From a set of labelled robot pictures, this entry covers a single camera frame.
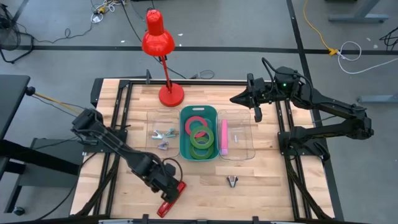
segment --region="teal tray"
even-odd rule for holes
[[[185,131],[185,122],[187,122],[188,118],[192,116],[201,116],[207,122],[207,126],[214,133],[214,152],[208,159],[194,159],[189,153],[189,148],[191,145],[191,141],[189,140],[189,135]],[[194,121],[191,123],[190,129],[201,126],[201,122]],[[189,161],[210,161],[215,159],[218,154],[218,135],[217,135],[217,110],[212,106],[186,106],[181,110],[180,113],[180,153],[181,156]]]

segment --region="transparent bin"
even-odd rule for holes
[[[227,160],[241,161],[252,159],[256,155],[251,134],[251,114],[248,110],[220,110],[217,114],[218,142],[220,157]],[[228,153],[221,154],[222,120],[228,121]]]
[[[152,136],[158,132],[163,135],[167,133],[170,128],[174,128],[173,138],[164,137],[163,139],[152,139]],[[161,158],[175,157],[180,152],[180,111],[176,109],[158,109],[147,112],[147,139],[146,151],[153,152]],[[158,149],[158,145],[167,141],[169,144],[167,150]]]

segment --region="tape roll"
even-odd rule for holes
[[[204,144],[199,144],[197,142],[197,138],[195,138],[195,136],[197,135],[197,133],[202,132],[202,133],[207,133],[207,135],[209,135],[209,140],[204,143]],[[197,149],[207,149],[209,148],[213,142],[214,142],[214,134],[213,132],[210,130],[210,128],[208,127],[204,127],[204,126],[200,126],[195,128],[194,130],[192,130],[191,136],[189,137],[191,140],[191,144],[193,146],[195,146],[195,148]]]
[[[199,141],[199,142],[200,141],[208,142],[209,139],[204,138],[204,137],[199,137],[199,138],[196,138],[196,140]],[[191,154],[191,156],[194,159],[199,159],[199,160],[208,159],[213,154],[213,152],[214,152],[214,145],[213,144],[207,149],[206,154],[197,154],[195,152],[195,148],[193,147],[192,144],[190,145],[190,148],[189,148],[189,153]]]
[[[207,122],[204,118],[202,118],[201,116],[192,116],[187,119],[187,122],[185,122],[185,131],[187,132],[188,135],[191,135],[190,125],[194,121],[200,121],[204,127],[207,127]],[[195,135],[195,138],[203,137],[205,134],[206,133],[198,133]]]

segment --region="lamp shade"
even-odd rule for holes
[[[142,50],[151,56],[164,56],[174,50],[173,37],[163,27],[163,16],[156,9],[147,12],[147,32],[142,39]]]

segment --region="metal clip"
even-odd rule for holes
[[[162,142],[162,143],[160,143],[160,144],[158,144],[157,145],[157,148],[158,149],[161,149],[161,150],[167,150],[167,146],[169,145],[169,142]]]
[[[158,130],[154,131],[157,136],[152,136],[152,139],[163,139],[163,134],[161,134]]]
[[[176,134],[173,134],[174,131],[175,131],[174,128],[170,128],[170,130],[166,134],[164,134],[165,137],[167,137],[167,138],[175,138],[175,137],[177,137]]]
[[[235,187],[237,181],[238,181],[238,177],[236,176],[227,176],[226,180],[229,183],[230,187]]]
[[[174,128],[170,128],[169,131],[167,131],[167,133],[165,134],[166,136],[171,135],[174,132]]]

